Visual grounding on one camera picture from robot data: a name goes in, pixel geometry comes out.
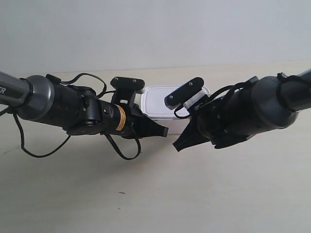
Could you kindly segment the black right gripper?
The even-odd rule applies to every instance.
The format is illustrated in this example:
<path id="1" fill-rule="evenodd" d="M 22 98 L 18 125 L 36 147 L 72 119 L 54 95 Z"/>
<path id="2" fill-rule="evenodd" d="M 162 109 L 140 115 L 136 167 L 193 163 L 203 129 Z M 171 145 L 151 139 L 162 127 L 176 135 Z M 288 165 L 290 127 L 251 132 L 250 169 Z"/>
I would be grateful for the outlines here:
<path id="1" fill-rule="evenodd" d="M 213 101 L 200 108 L 181 135 L 173 142 L 175 149 L 183 149 L 211 142 L 216 149 L 223 149 L 254 137 L 258 129 L 253 101 L 250 94 L 234 94 L 223 106 Z"/>

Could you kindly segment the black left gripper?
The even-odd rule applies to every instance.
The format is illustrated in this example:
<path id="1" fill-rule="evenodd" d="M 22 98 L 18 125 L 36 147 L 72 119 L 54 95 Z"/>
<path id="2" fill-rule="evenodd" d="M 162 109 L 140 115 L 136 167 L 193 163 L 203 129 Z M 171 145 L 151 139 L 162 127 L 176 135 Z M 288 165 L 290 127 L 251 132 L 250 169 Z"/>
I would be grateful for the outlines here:
<path id="1" fill-rule="evenodd" d="M 142 113 L 132 100 L 107 102 L 83 96 L 80 135 L 117 135 L 125 139 L 167 137 L 168 128 Z"/>

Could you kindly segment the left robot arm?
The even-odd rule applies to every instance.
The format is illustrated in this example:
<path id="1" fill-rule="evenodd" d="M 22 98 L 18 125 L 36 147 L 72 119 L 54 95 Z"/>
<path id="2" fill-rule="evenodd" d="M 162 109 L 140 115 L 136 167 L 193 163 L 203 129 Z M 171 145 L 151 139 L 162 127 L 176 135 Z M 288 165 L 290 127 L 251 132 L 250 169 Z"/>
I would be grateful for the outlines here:
<path id="1" fill-rule="evenodd" d="M 24 120 L 62 128 L 68 135 L 119 135 L 125 139 L 166 137 L 168 128 L 144 114 L 135 104 L 145 82 L 138 78 L 114 77 L 115 89 L 110 102 L 86 86 L 63 82 L 48 74 L 16 78 L 0 74 L 0 102 L 12 108 Z"/>

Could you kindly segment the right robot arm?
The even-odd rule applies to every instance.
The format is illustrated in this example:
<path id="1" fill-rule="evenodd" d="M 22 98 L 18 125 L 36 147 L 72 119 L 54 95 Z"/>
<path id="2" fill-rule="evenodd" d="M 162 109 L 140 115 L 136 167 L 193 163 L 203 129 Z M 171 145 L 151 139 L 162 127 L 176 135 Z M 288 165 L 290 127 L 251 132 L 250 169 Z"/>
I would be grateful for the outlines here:
<path id="1" fill-rule="evenodd" d="M 222 149 L 253 136 L 292 125 L 311 107 L 311 71 L 266 76 L 223 87 L 199 99 L 176 103 L 189 112 L 190 122 L 173 143 L 177 151 L 210 142 Z"/>

